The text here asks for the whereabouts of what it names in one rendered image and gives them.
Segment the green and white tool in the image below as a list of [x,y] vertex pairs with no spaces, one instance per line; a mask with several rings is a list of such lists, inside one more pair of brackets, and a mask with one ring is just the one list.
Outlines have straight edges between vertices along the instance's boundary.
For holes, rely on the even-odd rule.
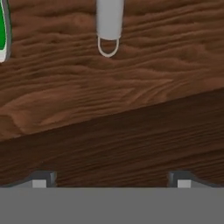
[[12,30],[9,0],[0,0],[0,63],[11,56]]

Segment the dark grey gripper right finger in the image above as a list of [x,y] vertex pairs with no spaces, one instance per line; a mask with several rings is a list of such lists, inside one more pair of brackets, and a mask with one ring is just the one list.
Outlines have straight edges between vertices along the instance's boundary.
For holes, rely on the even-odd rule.
[[168,186],[174,188],[221,188],[221,185],[202,180],[201,178],[196,177],[190,171],[170,171]]

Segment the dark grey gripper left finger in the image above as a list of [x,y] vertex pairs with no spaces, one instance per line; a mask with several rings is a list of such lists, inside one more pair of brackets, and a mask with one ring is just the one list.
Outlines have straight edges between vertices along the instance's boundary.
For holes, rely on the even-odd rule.
[[29,188],[50,188],[57,186],[56,171],[34,171],[28,177],[14,183],[2,185],[5,187],[29,187]]

